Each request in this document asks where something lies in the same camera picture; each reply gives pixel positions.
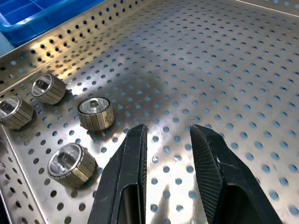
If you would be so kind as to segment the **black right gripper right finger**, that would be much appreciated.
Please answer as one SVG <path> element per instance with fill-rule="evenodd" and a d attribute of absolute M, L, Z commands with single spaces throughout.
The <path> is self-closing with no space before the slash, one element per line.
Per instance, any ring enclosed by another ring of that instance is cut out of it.
<path fill-rule="evenodd" d="M 220 134 L 191 125 L 190 136 L 208 224 L 283 224 L 251 170 Z"/>

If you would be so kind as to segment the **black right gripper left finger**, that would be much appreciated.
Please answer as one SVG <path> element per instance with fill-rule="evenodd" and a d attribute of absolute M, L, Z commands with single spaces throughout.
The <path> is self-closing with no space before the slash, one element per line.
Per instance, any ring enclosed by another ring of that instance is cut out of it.
<path fill-rule="evenodd" d="M 147 127 L 131 128 L 103 169 L 87 224 L 145 224 Z"/>

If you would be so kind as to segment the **perforated steel tray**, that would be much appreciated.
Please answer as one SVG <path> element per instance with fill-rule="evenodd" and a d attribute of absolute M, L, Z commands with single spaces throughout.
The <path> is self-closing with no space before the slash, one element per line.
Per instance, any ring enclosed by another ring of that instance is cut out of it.
<path fill-rule="evenodd" d="M 31 94 L 50 73 L 49 105 Z M 101 173 L 129 129 L 148 128 L 146 223 L 207 224 L 189 127 L 220 133 L 284 224 L 299 224 L 299 15 L 239 0 L 106 0 L 0 57 L 0 99 L 23 98 L 33 122 L 0 126 L 0 199 L 9 224 L 86 224 Z M 92 132 L 77 106 L 107 98 L 114 123 Z M 66 187 L 47 173 L 78 143 L 92 177 Z"/>

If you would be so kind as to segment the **blue compartment tray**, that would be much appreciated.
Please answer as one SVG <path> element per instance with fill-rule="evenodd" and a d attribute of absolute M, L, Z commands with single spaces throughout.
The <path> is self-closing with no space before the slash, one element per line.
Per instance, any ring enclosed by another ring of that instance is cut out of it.
<path fill-rule="evenodd" d="M 103 0 L 0 0 L 0 32 L 20 46 Z"/>

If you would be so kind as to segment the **blue table cover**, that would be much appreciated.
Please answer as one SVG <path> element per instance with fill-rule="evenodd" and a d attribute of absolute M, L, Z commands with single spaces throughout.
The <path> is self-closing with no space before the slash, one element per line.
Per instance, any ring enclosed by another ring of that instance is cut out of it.
<path fill-rule="evenodd" d="M 0 32 L 0 57 L 14 50 L 13 46 L 8 39 Z"/>

